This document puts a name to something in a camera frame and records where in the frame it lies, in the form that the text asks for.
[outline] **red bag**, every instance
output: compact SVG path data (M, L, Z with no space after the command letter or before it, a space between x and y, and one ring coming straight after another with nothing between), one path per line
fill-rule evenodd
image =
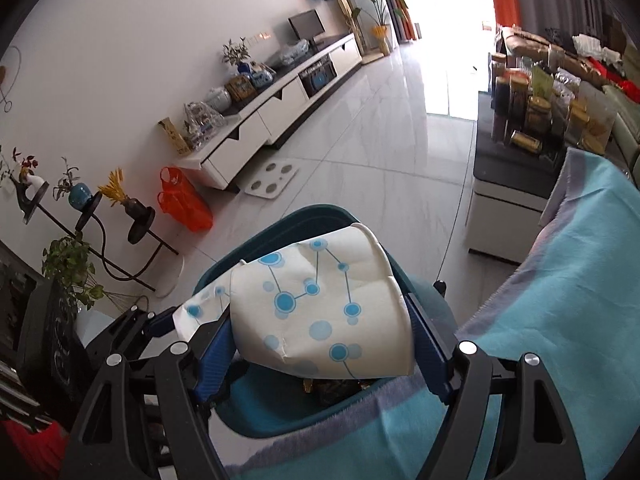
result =
M162 212L187 226L190 231L209 230L213 226L213 215L193 184L178 168L162 168L160 171L162 191L158 203Z

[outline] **cabinet drawer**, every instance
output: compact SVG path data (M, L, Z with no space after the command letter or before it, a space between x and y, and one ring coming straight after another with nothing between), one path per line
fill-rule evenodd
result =
M207 160L227 182L231 182L268 137L269 131L261 118L258 114L252 114L209 155Z
M258 108L258 113L269 129L271 140L276 140L284 133L305 108L308 97L299 78L280 89L265 104Z
M332 63L334 64L335 73L338 77L346 74L356 64L362 60L358 51L356 40L347 41L343 46L339 46L329 53Z

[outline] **tall green plant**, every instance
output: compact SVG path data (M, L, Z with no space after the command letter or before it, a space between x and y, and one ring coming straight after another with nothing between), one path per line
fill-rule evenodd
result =
M368 12L365 9L362 9L360 7L355 7L352 11L351 11L351 17L356 20L357 17L360 15L361 12L364 12L365 14L368 14L369 17L376 22L376 25L379 25L380 27L385 27L389 24L389 12L388 9L386 7L386 1L385 0L369 0L372 4L373 7L375 9L375 16L373 14L371 14L370 12ZM406 3L404 2L404 0L398 0L400 2L400 4L402 5L403 8L406 8ZM396 15L398 15L398 17L401 20L405 19L404 16L404 12L402 12L401 9L394 9L394 12L396 13Z
M95 281L95 267L89 262L89 244L82 241L82 233L76 233L75 238L65 236L53 240L49 251L44 249L42 256L44 277L60 282L72 310L78 303L89 310L96 300L104 297L104 288Z

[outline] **white tv cabinet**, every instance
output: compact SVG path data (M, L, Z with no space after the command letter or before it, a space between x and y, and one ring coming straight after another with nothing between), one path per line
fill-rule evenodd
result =
M299 74L329 55L336 77L313 97L308 97ZM175 165L205 186L231 189L232 179L265 144L281 146L302 122L361 65L353 34L328 38L302 62L245 103L230 123L197 152L182 156Z

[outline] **teal blanket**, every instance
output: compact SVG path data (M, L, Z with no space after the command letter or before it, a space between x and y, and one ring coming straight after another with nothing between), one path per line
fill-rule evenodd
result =
M570 149L543 221L529 257L458 337L498 357L542 357L587 478L600 480L640 425L640 194L605 159ZM484 478L498 410L492 397L471 479ZM418 372L226 469L246 480L414 480L444 413Z

